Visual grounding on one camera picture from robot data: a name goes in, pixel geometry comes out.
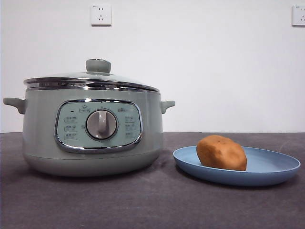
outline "gray table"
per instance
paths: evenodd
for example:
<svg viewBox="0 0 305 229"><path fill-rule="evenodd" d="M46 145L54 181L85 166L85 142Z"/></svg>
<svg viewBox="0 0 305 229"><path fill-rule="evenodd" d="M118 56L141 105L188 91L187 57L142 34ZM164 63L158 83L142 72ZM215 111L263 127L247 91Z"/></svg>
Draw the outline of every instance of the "gray table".
<svg viewBox="0 0 305 229"><path fill-rule="evenodd" d="M221 134L301 161L296 176L270 187L219 185L180 170L172 152L207 135L164 134L163 153L138 171L64 178L28 167L21 133L1 134L1 228L305 228L305 133Z"/></svg>

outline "control knob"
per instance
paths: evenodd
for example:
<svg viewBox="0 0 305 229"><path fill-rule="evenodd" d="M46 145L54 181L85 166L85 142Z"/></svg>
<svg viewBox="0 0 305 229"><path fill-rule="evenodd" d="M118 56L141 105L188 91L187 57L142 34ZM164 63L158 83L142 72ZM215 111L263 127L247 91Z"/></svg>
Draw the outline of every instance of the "control knob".
<svg viewBox="0 0 305 229"><path fill-rule="evenodd" d="M102 140L114 134L117 122L109 111L98 110L89 115L86 127L92 137Z"/></svg>

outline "plate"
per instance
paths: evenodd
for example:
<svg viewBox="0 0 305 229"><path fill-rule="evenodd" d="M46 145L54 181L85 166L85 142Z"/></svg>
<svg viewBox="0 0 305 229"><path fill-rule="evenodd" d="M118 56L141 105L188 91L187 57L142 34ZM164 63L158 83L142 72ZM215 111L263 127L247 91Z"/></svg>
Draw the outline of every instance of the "plate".
<svg viewBox="0 0 305 229"><path fill-rule="evenodd" d="M268 186L282 183L293 177L301 163L292 156L282 153L244 147L247 157L246 171L228 170L203 166L196 146L174 151L177 165L186 173L208 181L237 186Z"/></svg>

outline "wall outlet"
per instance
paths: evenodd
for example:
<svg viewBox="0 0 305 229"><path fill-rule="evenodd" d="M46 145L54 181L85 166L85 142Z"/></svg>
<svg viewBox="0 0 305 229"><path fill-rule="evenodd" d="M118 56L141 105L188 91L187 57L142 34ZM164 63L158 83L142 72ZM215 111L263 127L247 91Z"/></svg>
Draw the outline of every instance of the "wall outlet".
<svg viewBox="0 0 305 229"><path fill-rule="evenodd" d="M292 25L305 26L305 6L292 7Z"/></svg>
<svg viewBox="0 0 305 229"><path fill-rule="evenodd" d="M111 5L91 6L91 25L111 25Z"/></svg>

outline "lid knob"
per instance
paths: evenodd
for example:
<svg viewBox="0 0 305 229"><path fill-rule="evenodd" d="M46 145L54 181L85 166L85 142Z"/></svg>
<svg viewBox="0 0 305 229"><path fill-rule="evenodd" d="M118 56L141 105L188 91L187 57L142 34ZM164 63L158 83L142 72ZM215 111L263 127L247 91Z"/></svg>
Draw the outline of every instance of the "lid knob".
<svg viewBox="0 0 305 229"><path fill-rule="evenodd" d="M86 61L88 72L110 73L111 63L102 59L89 59Z"/></svg>

